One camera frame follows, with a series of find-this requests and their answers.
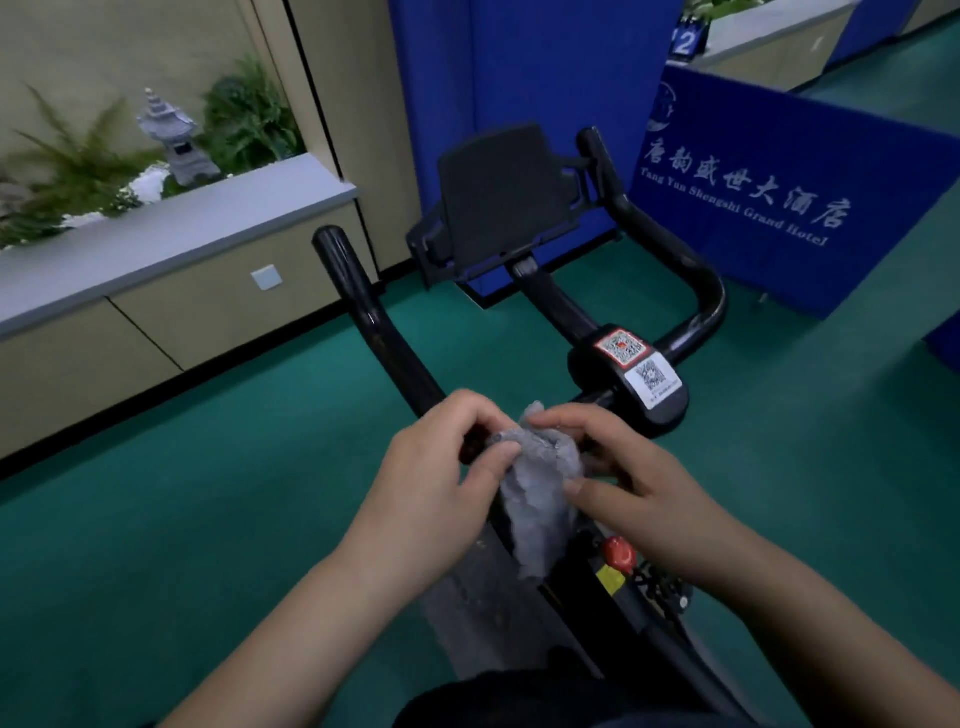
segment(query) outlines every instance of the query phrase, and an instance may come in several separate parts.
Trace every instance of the hand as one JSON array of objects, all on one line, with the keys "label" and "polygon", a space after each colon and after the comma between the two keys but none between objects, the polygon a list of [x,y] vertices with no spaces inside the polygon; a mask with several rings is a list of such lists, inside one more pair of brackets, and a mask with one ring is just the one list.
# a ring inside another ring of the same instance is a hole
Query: hand
[{"label": "hand", "polygon": [[378,596],[405,604],[440,579],[483,528],[517,443],[484,452],[460,483],[460,450],[476,425],[516,427],[490,400],[459,391],[401,430],[338,551]]},{"label": "hand", "polygon": [[613,413],[563,404],[529,421],[600,446],[591,462],[600,465],[598,474],[617,476],[623,488],[584,478],[565,483],[567,499],[691,584],[723,593],[762,541],[710,498],[677,458]]}]

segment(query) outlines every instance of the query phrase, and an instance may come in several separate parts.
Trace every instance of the white qr code sticker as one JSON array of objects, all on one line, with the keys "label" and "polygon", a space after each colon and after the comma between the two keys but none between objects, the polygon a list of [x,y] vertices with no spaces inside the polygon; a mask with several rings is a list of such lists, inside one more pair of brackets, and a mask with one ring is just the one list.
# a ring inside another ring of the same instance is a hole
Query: white qr code sticker
[{"label": "white qr code sticker", "polygon": [[653,409],[684,386],[666,357],[660,352],[654,353],[637,364],[627,372],[626,378],[647,409]]},{"label": "white qr code sticker", "polygon": [[597,349],[609,356],[624,369],[629,369],[650,351],[650,347],[622,328],[605,336],[594,344]]}]

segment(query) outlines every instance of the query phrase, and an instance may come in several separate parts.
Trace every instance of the sticker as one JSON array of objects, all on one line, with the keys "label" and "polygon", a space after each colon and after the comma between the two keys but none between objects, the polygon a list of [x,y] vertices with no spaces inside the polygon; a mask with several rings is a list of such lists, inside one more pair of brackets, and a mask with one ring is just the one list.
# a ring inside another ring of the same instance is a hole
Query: sticker
[{"label": "sticker", "polygon": [[630,369],[650,351],[650,347],[622,328],[600,339],[593,346],[624,369]]},{"label": "sticker", "polygon": [[627,372],[626,378],[647,409],[653,409],[684,386],[666,357],[660,352],[654,353],[653,356],[637,364]]},{"label": "sticker", "polygon": [[607,594],[610,596],[619,592],[620,588],[627,583],[626,576],[606,564],[600,567],[600,571],[597,572],[597,578],[600,579],[600,583],[603,584],[603,588],[607,590]]}]

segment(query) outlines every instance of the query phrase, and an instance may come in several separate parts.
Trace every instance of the person's left hand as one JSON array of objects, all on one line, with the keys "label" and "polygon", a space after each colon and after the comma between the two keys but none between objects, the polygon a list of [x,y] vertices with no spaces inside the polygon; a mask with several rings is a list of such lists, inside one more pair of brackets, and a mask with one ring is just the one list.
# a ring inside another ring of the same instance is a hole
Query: person's left hand
[{"label": "person's left hand", "polygon": [[338,551],[379,596],[405,604],[440,579],[480,535],[504,474],[520,453],[499,443],[460,482],[460,449],[476,425],[516,427],[490,400],[461,390],[401,430]]}]

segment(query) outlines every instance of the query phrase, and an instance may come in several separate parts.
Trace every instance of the gray countertop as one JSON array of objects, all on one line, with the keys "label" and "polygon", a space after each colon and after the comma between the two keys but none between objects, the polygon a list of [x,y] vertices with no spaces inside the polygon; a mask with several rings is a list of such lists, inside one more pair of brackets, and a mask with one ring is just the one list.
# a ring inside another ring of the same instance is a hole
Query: gray countertop
[{"label": "gray countertop", "polygon": [[710,28],[707,52],[691,65],[710,65],[753,46],[845,12],[860,0],[774,0],[759,8],[728,15]]},{"label": "gray countertop", "polygon": [[312,155],[0,253],[0,337],[356,197]]}]

